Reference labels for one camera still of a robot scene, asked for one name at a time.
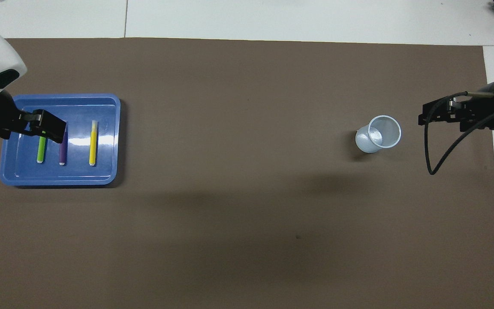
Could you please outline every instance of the brown table surface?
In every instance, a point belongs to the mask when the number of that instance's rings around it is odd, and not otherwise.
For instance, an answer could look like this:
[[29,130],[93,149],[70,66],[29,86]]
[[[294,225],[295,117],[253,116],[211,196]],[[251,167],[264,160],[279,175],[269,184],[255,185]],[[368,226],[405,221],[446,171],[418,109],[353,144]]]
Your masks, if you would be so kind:
[[[491,133],[429,176],[417,125],[486,84],[481,47],[10,43],[12,94],[123,106],[110,188],[0,182],[0,308],[494,308]],[[379,114],[402,140],[362,154]],[[459,134],[431,127],[434,164]]]

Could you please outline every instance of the white floor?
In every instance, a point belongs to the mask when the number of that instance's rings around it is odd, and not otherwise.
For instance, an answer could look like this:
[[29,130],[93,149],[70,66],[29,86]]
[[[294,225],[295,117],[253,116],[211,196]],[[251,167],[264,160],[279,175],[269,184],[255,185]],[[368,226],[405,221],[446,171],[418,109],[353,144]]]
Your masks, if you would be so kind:
[[4,37],[187,37],[482,45],[490,0],[0,0]]

